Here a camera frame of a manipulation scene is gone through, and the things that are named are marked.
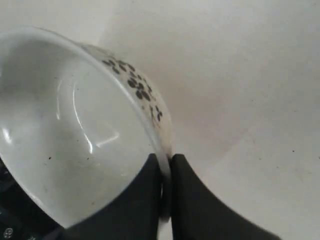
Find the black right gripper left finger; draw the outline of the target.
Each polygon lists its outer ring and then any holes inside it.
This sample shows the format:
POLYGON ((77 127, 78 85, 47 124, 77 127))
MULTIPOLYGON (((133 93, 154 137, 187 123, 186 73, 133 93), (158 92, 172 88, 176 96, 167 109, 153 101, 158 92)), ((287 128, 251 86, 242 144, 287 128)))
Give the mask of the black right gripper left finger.
POLYGON ((162 175, 150 154, 131 184, 110 204, 64 230, 61 240, 155 240, 161 208, 162 175))

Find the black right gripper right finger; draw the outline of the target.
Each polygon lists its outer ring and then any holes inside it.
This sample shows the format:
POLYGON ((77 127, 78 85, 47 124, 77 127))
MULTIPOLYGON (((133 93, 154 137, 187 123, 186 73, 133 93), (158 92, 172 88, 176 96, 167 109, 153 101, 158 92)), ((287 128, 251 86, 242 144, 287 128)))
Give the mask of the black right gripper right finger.
POLYGON ((183 154, 171 159, 172 235, 175 240, 278 240, 218 199, 183 154))

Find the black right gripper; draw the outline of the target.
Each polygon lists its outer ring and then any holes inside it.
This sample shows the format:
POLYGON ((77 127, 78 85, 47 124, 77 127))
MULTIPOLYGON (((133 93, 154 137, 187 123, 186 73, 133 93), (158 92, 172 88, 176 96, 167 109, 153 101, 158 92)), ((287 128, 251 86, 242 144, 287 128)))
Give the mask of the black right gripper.
POLYGON ((25 193, 0 163, 0 238, 2 240, 62 240, 63 228, 25 193))

